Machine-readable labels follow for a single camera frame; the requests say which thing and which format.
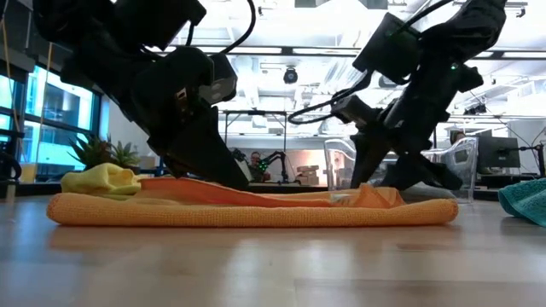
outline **white ceiling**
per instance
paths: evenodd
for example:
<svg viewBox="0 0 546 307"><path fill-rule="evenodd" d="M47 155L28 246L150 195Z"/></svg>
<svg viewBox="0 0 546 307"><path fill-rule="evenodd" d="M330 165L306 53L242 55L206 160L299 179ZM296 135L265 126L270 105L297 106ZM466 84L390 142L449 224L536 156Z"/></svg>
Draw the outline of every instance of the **white ceiling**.
<svg viewBox="0 0 546 307"><path fill-rule="evenodd" d="M407 20L423 5L435 1L405 0L407 5L390 6L389 12ZM546 32L539 30L546 26L543 18L546 1L526 1L526 15L522 18L516 18L513 10L508 11L508 20L496 49L546 51ZM207 16L195 28L193 45L225 46L247 29L250 12L246 1L200 2L207 9ZM243 46L362 48L386 12L366 9L358 0L331 0L314 9L296 9L294 0L258 0L255 4L262 7L263 15L258 17L253 34ZM448 4L415 27L426 29L448 20L457 10L457 6ZM173 44L184 44L187 34L187 28L183 29ZM256 107L260 110L293 111L302 108L304 103L312 105L327 100L335 91L352 85L359 76L351 67L351 58L231 55L230 60L239 76L239 95L233 101L220 104L221 109ZM508 103L507 93L536 79L546 78L546 61L470 61L468 65L479 69L485 85L474 90L473 94L457 95L450 106L453 113L462 113L465 107L476 103L476 95L485 97L491 109L498 113L518 114L518 108ZM297 84L283 83L282 76L287 67L296 68L299 75ZM376 76L370 88L359 94L372 106L388 103L402 92L402 89L380 88L378 78Z"/></svg>

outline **yellow cord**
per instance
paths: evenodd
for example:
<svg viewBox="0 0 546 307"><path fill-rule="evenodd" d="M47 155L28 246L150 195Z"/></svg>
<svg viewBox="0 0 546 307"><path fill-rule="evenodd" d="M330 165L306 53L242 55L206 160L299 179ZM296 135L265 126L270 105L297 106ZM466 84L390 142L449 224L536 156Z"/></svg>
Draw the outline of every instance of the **yellow cord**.
<svg viewBox="0 0 546 307"><path fill-rule="evenodd" d="M14 89L13 89L13 85L10 82L12 79L11 79L11 65L9 64L8 30L6 29L4 19L0 20L0 28L2 28L2 34L3 34L3 53L6 59L6 71L8 72L9 94L11 95L11 106L14 111L15 129L17 130L17 132L20 132L19 118L17 116L17 110L15 108L15 96L13 95ZM19 137L17 137L17 139L19 140L19 146L20 146L21 156L23 157L23 162L26 163L27 159L26 159L25 153L23 152L23 140Z"/></svg>
<svg viewBox="0 0 546 307"><path fill-rule="evenodd" d="M42 99L42 114L40 115L40 126L38 129L38 145L36 146L36 164L38 164L38 156L40 155L40 143L42 142L42 128L44 126L44 115L45 115L45 98L46 98L46 92L48 90L48 77L49 77L49 70L51 68L51 55L53 54L53 44L49 43L49 50L48 50L48 65L47 70L45 71L45 86L44 86L44 97Z"/></svg>

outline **yellow towel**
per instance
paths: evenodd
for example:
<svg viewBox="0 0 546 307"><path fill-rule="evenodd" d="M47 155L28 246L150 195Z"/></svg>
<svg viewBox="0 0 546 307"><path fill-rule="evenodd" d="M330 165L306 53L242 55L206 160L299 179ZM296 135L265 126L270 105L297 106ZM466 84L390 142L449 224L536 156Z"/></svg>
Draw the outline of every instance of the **yellow towel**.
<svg viewBox="0 0 546 307"><path fill-rule="evenodd" d="M448 223L454 200L405 205L392 188L363 185L336 193L251 194L190 179L142 180L125 201L58 194L47 215L80 226L156 227L364 227Z"/></svg>
<svg viewBox="0 0 546 307"><path fill-rule="evenodd" d="M91 195L133 195L140 190L133 171L104 163L80 173L67 173L61 179L63 193Z"/></svg>

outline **microfiber cloth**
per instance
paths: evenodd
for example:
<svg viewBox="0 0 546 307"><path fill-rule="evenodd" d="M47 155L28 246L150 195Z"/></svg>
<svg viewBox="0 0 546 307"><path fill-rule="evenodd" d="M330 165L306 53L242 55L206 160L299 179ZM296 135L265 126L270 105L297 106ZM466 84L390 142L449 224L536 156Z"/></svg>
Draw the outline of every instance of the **microfiber cloth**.
<svg viewBox="0 0 546 307"><path fill-rule="evenodd" d="M506 213L546 227L546 178L501 188L498 199Z"/></svg>
<svg viewBox="0 0 546 307"><path fill-rule="evenodd" d="M87 171L69 172L61 179L63 193L91 195L133 195L140 191L138 177L133 171L104 163Z"/></svg>
<svg viewBox="0 0 546 307"><path fill-rule="evenodd" d="M128 200L85 194L54 196L47 215L63 225L155 227L416 226L452 221L454 200L405 205L397 190L359 189L306 194L252 194L192 179L141 180Z"/></svg>

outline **black robotic arm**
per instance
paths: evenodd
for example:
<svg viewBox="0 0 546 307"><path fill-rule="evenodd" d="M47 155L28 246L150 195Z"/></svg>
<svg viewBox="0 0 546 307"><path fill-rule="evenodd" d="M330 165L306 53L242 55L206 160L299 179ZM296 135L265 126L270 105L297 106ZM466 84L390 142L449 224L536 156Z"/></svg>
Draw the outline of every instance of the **black robotic arm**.
<svg viewBox="0 0 546 307"><path fill-rule="evenodd" d="M274 153L270 154L269 156L261 159L258 163L258 168L265 172L267 168L275 161L277 160L281 161L281 176L282 176L282 183L288 183L288 174L287 174L287 166L286 166L286 159L287 155L282 151L275 151Z"/></svg>
<svg viewBox="0 0 546 307"><path fill-rule="evenodd" d="M441 0L429 11L451 0ZM351 187L367 182L386 154L398 155L389 165L381 185L404 190L418 182L459 189L461 180L445 165L430 162L421 151L430 149L428 140L456 93L483 84L476 68L464 62L486 51L498 40L506 20L507 0L468 0L459 12L445 23L423 33L386 14L368 44L353 62L364 73L361 82L343 90L325 103L331 115L344 123L354 122L358 133L352 136L357 157ZM353 93L369 85L371 74L379 72L396 84L407 84L399 99L385 109L372 108ZM293 124L304 124L293 118Z"/></svg>
<svg viewBox="0 0 546 307"><path fill-rule="evenodd" d="M255 8L248 1L255 22ZM438 122L449 118L445 110L456 92L482 84L464 62L497 41L506 1L468 0L453 18L423 33L410 27L417 19L403 23L386 15L353 63L365 72L361 82L313 107L331 105L331 116L357 123L353 187L368 180L391 148L400 158L385 185L404 189L423 178L449 188L460 185L420 151L430 148L428 137ZM440 0L425 11L449 2ZM162 57L147 49L165 49L184 24L198 25L206 10L197 0L33 0L33 7L40 34L73 52L61 80L100 87L149 135L149 146L174 176L191 172L232 188L247 186L218 134L213 106L236 94L237 77L225 53L206 56L182 46ZM368 86L373 71L397 84L409 83L385 109L373 109L351 95ZM288 120L302 124L293 118L304 111Z"/></svg>

